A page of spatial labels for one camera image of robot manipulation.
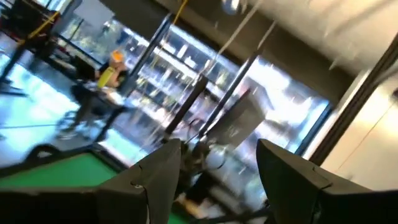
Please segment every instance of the computer monitor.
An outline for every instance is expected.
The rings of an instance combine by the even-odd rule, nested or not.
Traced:
[[[264,113],[250,91],[207,131],[208,142],[238,147],[265,119]]]

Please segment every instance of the ceiling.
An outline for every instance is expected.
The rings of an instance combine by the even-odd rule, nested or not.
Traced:
[[[398,31],[398,0],[260,1],[263,14],[354,73],[372,68]]]

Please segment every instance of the floor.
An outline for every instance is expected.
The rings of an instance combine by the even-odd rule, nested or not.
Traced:
[[[0,57],[0,70],[8,60],[6,55]],[[10,79],[13,86],[23,88],[28,97],[0,95],[0,167],[23,161],[36,144],[46,142],[68,150],[91,143],[80,136],[69,141],[55,138],[57,121],[65,112],[78,108],[69,92],[73,85],[71,80],[45,63],[35,74],[22,65],[16,65]],[[114,130],[109,131],[102,144],[115,151],[126,163],[136,162],[146,155],[139,146]]]

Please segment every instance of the black frame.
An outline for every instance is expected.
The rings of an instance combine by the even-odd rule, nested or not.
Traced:
[[[108,150],[103,146],[94,143],[89,146],[79,147],[77,149],[72,149],[69,151],[59,151],[59,153],[49,155],[40,159],[25,160],[24,162],[9,167],[0,169],[0,179],[8,177],[10,175],[17,174],[18,172],[28,171],[43,165],[51,164],[53,162],[61,161],[63,159],[68,159],[73,156],[78,156],[80,154],[90,153],[98,158],[101,162],[104,162],[107,166],[120,173],[129,167],[122,162],[120,162],[116,157],[114,157]]]

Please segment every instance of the green surface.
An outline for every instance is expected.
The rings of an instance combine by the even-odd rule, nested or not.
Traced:
[[[0,179],[0,188],[91,187],[117,173],[92,154],[81,154]],[[170,214],[169,224],[186,223]]]

